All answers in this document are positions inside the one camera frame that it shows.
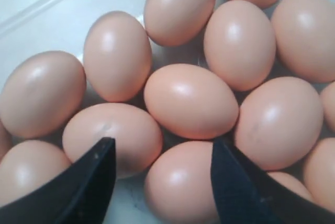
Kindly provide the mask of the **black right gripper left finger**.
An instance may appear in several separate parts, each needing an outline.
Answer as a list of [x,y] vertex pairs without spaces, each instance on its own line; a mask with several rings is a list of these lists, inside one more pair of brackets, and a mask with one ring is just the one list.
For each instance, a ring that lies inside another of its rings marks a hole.
[[116,181],[116,142],[104,137],[56,178],[1,207],[1,223],[102,223]]

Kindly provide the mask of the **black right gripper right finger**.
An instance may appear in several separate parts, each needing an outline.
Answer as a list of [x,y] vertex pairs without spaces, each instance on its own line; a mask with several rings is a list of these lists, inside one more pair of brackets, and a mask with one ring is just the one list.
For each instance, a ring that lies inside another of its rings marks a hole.
[[229,139],[215,139],[210,169],[221,223],[334,223],[334,214],[261,170]]

